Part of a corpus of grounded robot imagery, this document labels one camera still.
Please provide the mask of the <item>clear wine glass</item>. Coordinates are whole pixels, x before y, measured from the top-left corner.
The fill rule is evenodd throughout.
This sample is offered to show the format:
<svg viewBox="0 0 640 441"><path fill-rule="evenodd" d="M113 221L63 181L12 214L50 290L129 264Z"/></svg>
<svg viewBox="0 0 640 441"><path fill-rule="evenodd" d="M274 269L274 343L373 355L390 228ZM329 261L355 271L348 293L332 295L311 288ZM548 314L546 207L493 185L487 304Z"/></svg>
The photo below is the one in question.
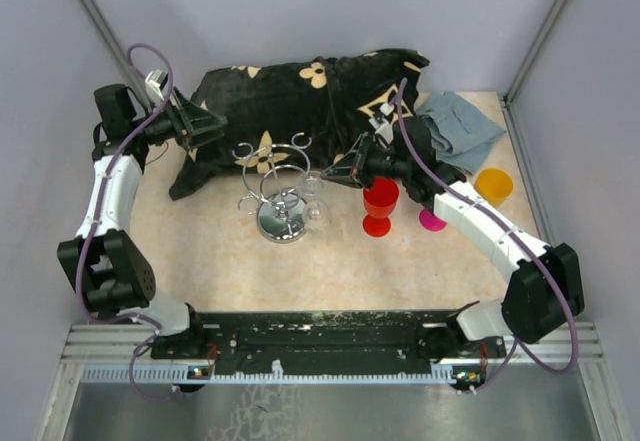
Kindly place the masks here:
<svg viewBox="0 0 640 441"><path fill-rule="evenodd" d="M331 225L331 211L325 201L325 183L319 171L310 171L299 186L306 205L303 211L305 227L320 233Z"/></svg>

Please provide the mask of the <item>red plastic wine glass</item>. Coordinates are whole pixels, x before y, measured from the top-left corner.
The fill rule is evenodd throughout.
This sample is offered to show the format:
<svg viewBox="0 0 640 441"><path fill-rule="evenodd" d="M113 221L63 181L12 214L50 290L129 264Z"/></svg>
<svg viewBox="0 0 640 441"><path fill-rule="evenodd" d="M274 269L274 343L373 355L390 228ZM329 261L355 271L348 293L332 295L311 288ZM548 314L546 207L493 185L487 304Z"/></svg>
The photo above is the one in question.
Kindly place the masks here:
<svg viewBox="0 0 640 441"><path fill-rule="evenodd" d="M392 227L390 216L399 198L399 187L392 179L378 177L371 188L363 190L366 216L362 221L365 233L371 237L384 237Z"/></svg>

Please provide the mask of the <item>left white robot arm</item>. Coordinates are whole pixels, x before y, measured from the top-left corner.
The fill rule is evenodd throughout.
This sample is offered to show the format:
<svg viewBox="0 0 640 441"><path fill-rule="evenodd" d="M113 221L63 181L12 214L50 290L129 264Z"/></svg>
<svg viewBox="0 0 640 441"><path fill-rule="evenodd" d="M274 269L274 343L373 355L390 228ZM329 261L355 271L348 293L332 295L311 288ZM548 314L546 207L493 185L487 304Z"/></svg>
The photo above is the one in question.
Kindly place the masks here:
<svg viewBox="0 0 640 441"><path fill-rule="evenodd" d="M94 130L94 184L82 224L59 244L57 258L89 321L146 324L172 336L184 356L201 355L208 334L194 325L193 310L159 291L150 263L129 235L132 210L149 148L173 139L187 150L223 137L225 117L196 106L177 89L149 88L156 109L137 117L123 84L97 89L101 121Z"/></svg>

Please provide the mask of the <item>yellow plastic wine glass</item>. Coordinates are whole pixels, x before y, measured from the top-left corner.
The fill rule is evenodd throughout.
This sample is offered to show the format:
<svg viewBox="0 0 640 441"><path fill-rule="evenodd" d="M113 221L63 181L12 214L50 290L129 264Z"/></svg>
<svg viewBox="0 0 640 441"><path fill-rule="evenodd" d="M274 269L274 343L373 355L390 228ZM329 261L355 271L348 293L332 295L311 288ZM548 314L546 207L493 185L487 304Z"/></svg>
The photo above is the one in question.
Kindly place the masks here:
<svg viewBox="0 0 640 441"><path fill-rule="evenodd" d="M492 206L500 207L512 194L514 182L505 171L488 168L478 174L474 188Z"/></svg>

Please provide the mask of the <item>pink plastic wine glass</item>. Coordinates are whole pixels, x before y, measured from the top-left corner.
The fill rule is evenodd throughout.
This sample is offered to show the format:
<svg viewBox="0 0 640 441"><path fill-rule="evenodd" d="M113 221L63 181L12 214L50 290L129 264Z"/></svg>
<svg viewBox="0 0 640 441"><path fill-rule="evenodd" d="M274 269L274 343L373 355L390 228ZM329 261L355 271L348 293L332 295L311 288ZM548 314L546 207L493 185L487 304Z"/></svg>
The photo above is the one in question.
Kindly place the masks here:
<svg viewBox="0 0 640 441"><path fill-rule="evenodd" d="M445 221L438 218L427 209L422 209L420 211L419 222L424 229L430 232L440 232L447 226Z"/></svg>

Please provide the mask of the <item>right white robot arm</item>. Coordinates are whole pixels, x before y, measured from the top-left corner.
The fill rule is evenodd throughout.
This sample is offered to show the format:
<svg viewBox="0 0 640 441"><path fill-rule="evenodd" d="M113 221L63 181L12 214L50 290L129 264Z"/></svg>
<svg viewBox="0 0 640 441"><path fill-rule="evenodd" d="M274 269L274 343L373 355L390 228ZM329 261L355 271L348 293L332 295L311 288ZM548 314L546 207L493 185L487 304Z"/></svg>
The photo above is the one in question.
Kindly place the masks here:
<svg viewBox="0 0 640 441"><path fill-rule="evenodd" d="M437 160L423 122L406 119L382 146L361 134L351 149L322 174L326 181L368 189L379 178L401 182L409 198L471 241L507 283L503 298L462 309L447 331L448 348L470 356L482 339L512 335L533 344L567 325L584 309L577 253L521 230L486 201L455 167Z"/></svg>

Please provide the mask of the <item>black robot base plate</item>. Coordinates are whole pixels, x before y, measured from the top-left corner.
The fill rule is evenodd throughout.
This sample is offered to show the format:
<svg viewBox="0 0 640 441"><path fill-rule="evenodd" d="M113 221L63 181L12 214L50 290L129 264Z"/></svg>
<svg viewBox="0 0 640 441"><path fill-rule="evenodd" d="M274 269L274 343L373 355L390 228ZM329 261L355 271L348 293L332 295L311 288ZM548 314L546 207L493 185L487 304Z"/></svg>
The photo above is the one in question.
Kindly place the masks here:
<svg viewBox="0 0 640 441"><path fill-rule="evenodd" d="M202 359L220 375L267 374L279 362L287 375L429 374L448 358L505 355L503 338L464 340L453 310L194 313L184 333L162 336L154 360Z"/></svg>

